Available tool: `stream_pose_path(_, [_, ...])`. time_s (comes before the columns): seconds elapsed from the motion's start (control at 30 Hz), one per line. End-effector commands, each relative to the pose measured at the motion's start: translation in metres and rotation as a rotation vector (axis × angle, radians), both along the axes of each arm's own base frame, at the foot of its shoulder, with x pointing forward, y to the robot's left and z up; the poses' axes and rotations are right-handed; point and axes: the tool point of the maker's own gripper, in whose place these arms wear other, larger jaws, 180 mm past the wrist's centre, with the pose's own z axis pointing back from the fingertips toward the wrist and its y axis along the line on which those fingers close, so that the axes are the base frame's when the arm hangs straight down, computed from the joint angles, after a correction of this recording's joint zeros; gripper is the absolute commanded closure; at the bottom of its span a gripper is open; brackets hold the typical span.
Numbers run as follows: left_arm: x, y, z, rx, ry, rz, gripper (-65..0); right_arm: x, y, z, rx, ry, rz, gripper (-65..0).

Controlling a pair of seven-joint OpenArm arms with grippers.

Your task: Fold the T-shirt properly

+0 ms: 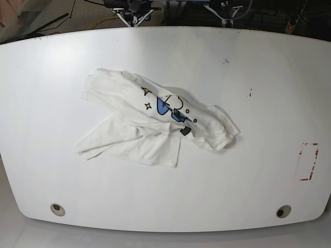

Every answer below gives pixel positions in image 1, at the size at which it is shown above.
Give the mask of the arm base stand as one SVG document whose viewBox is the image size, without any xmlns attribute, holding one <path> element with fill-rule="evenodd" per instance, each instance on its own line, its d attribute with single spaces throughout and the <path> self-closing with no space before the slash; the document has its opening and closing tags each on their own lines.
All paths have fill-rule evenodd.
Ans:
<svg viewBox="0 0 331 248">
<path fill-rule="evenodd" d="M 138 27 L 144 21 L 150 21 L 154 11 L 162 10 L 152 7 L 151 1 L 144 0 L 103 0 L 103 5 L 112 9 L 127 27 Z"/>
<path fill-rule="evenodd" d="M 203 7 L 221 20 L 223 28 L 233 27 L 234 21 L 245 17 L 251 10 L 253 0 L 249 1 L 209 1 Z"/>
</svg>

